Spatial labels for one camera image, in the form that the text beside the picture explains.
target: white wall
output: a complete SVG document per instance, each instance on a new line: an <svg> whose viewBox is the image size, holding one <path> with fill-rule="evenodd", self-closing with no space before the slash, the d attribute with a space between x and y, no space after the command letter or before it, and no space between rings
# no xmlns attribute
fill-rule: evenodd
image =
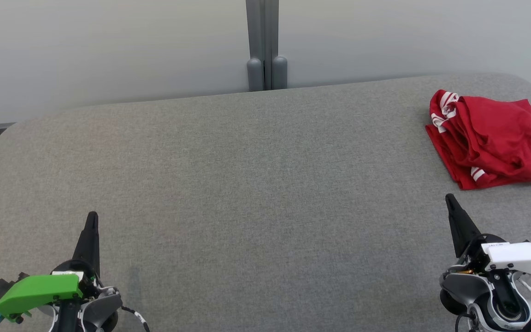
<svg viewBox="0 0 531 332"><path fill-rule="evenodd" d="M280 0L288 87L454 71L531 82L531 0Z"/></svg>
<svg viewBox="0 0 531 332"><path fill-rule="evenodd" d="M0 0L0 123L248 90L243 0Z"/></svg>

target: gray fabric tabletop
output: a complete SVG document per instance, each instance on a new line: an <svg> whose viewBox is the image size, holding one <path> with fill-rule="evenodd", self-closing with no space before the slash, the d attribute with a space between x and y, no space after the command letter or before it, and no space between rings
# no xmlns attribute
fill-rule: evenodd
<svg viewBox="0 0 531 332"><path fill-rule="evenodd" d="M438 89L502 101L531 84L454 74L63 111L0 137L0 278L69 259L100 216L101 279L152 331L454 328L444 196L531 240L531 184L461 192L424 129ZM45 332L36 312L2 331ZM120 313L116 331L143 331Z"/></svg>

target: gray cylindrical bracket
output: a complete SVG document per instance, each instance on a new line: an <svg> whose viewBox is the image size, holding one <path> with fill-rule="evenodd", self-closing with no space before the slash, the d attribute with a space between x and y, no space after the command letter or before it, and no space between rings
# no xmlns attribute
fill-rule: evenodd
<svg viewBox="0 0 531 332"><path fill-rule="evenodd" d="M271 88L286 89L288 87L288 60L278 55L271 62Z"/></svg>
<svg viewBox="0 0 531 332"><path fill-rule="evenodd" d="M247 61L247 77L249 79L249 91L263 91L264 67L260 59Z"/></svg>

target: black cable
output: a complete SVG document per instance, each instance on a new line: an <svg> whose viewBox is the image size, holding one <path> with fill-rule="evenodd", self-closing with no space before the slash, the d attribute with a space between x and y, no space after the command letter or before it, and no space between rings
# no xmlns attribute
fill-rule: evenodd
<svg viewBox="0 0 531 332"><path fill-rule="evenodd" d="M456 317L456 326L454 326L455 332L458 332L458 325L460 324L460 319L462 317L467 317L467 318L471 319L472 315L470 315L470 314L460 314L460 315L458 315L458 317Z"/></svg>
<svg viewBox="0 0 531 332"><path fill-rule="evenodd" d="M140 313L134 311L133 309L130 309L129 307L125 307L124 305L121 306L120 308L122 310L124 310L124 311L128 311L129 313L135 315L141 321L141 323L143 323L143 327L145 328L145 331L146 332L150 332L149 325L147 324L147 321L143 318L143 316L141 316Z"/></svg>

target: folded red garment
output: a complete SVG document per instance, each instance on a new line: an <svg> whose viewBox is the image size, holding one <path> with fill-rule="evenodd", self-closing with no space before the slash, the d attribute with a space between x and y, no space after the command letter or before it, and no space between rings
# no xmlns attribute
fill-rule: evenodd
<svg viewBox="0 0 531 332"><path fill-rule="evenodd" d="M425 127L450 176L471 190L531 181L531 105L439 90Z"/></svg>

